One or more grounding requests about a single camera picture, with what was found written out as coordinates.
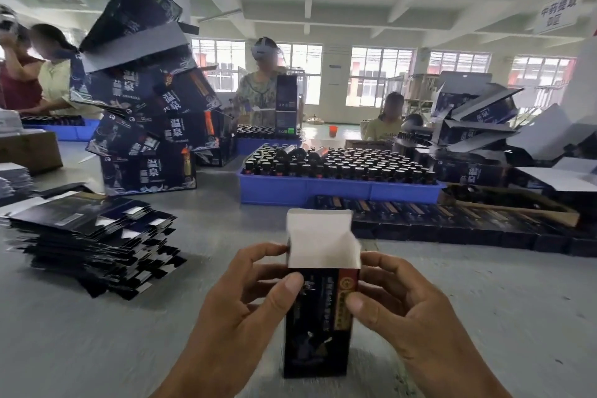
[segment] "white sign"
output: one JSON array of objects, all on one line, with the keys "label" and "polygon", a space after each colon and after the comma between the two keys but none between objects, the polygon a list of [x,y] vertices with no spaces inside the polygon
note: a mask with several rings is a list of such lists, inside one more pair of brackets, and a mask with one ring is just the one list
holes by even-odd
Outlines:
[{"label": "white sign", "polygon": [[535,22],[533,33],[551,32],[562,27],[576,24],[583,0],[552,0],[545,4]]}]

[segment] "window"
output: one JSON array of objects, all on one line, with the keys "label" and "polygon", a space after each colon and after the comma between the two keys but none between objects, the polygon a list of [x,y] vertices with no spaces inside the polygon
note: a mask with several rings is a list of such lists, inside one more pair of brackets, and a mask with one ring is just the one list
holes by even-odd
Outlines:
[{"label": "window", "polygon": [[512,62],[508,85],[546,87],[570,81],[576,59],[518,55]]},{"label": "window", "polygon": [[317,44],[279,44],[278,65],[304,70],[307,76],[305,104],[319,104],[321,91],[321,55],[323,46]]},{"label": "window", "polygon": [[408,74],[412,60],[412,49],[353,47],[346,105],[381,107],[383,81],[380,79]]},{"label": "window", "polygon": [[473,52],[444,52],[434,50],[429,58],[427,72],[440,74],[442,71],[487,72],[491,54]]},{"label": "window", "polygon": [[205,71],[205,77],[216,92],[236,92],[238,68],[245,68],[245,42],[222,39],[193,39],[193,55],[198,67],[218,65]]}]

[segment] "vr headset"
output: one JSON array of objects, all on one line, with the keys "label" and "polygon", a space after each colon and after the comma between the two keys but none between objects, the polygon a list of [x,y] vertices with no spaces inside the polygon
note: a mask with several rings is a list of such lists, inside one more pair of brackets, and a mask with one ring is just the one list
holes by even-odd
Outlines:
[{"label": "vr headset", "polygon": [[257,61],[268,60],[278,57],[280,48],[272,47],[265,44],[267,37],[261,37],[255,43],[255,46],[251,47],[251,55]]},{"label": "vr headset", "polygon": [[19,22],[14,11],[6,5],[0,5],[0,34],[12,33],[18,34]]}]

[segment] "white wall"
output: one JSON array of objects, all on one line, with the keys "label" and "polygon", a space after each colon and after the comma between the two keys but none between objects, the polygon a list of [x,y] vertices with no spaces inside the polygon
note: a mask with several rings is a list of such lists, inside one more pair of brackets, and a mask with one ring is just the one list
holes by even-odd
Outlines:
[{"label": "white wall", "polygon": [[[257,23],[258,36],[268,36],[279,43],[323,44],[321,70],[321,96],[319,105],[307,105],[308,116],[317,115],[328,123],[359,123],[374,118],[379,109],[368,107],[347,107],[346,93],[350,72],[352,46],[377,47],[412,47],[421,45],[423,32],[414,30],[386,30],[375,39],[369,37],[369,30],[361,28],[332,28],[313,25],[310,34],[305,35],[302,25]],[[200,24],[199,36],[216,39],[244,39],[243,35],[229,21],[210,21]],[[546,40],[533,38],[532,41],[517,41],[510,37],[490,43],[478,43],[477,35],[466,35],[444,44],[439,49],[462,50],[471,52],[490,52],[489,72],[493,82],[505,85],[515,55],[576,56],[580,43],[571,43],[559,47],[544,47]],[[254,40],[246,40],[245,48],[247,70],[256,69],[251,57]]]}]

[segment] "gray table surface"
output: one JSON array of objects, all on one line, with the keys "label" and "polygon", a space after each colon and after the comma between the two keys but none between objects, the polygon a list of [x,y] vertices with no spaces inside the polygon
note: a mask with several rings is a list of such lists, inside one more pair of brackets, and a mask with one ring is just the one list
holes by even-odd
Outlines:
[{"label": "gray table surface", "polygon": [[[97,159],[62,144],[65,168],[40,188],[93,178]],[[238,162],[227,170],[234,170]],[[2,398],[145,398],[183,348],[205,293],[235,252],[285,240],[287,208],[241,206],[232,171],[198,175],[198,189],[143,196],[178,216],[170,244],[188,262],[127,302],[91,299],[63,277],[0,261]],[[451,299],[490,367],[517,398],[594,397],[597,261],[527,251],[408,242],[364,242],[399,255]],[[355,324],[346,378],[284,380],[282,328],[241,397],[412,396],[404,369],[376,334]]]}]

